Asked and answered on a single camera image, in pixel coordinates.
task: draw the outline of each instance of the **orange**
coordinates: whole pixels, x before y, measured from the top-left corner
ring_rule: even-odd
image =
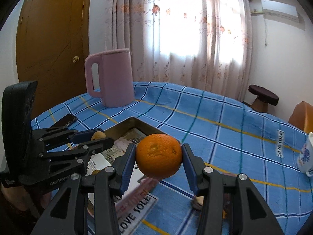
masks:
[[[136,163],[140,171],[158,180],[174,175],[182,163],[179,142],[166,134],[151,134],[137,146]]]

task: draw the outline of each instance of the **stool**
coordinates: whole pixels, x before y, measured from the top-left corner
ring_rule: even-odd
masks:
[[[257,85],[250,85],[248,90],[258,96],[251,105],[251,108],[255,111],[267,113],[268,104],[277,106],[279,97],[273,92]]]

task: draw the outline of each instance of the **curtain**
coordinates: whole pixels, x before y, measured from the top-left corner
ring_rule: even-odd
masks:
[[[134,81],[243,100],[250,71],[249,0],[106,0],[105,50],[130,48]]]

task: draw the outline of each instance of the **smartphone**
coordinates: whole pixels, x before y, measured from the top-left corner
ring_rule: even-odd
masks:
[[[51,127],[59,127],[59,126],[66,126],[69,127],[71,124],[77,121],[77,117],[72,114],[67,114],[59,121],[56,121]]]

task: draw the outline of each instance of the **blue gripper pad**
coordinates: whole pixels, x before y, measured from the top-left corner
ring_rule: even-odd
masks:
[[[203,160],[194,156],[188,144],[182,145],[183,165],[187,176],[190,190],[198,196],[201,189],[203,189],[202,170],[205,168]]]
[[[128,189],[136,161],[135,157],[136,145],[131,143],[128,145],[125,154],[116,158],[113,163],[113,167],[116,169],[115,188],[119,190],[120,195],[123,195]]]
[[[103,132],[101,128],[97,129],[92,129],[92,130],[87,130],[87,131],[82,131],[82,132],[76,132],[74,135],[70,138],[70,141],[75,143],[75,144],[80,144],[83,142],[88,142],[91,140],[91,137],[95,132]]]

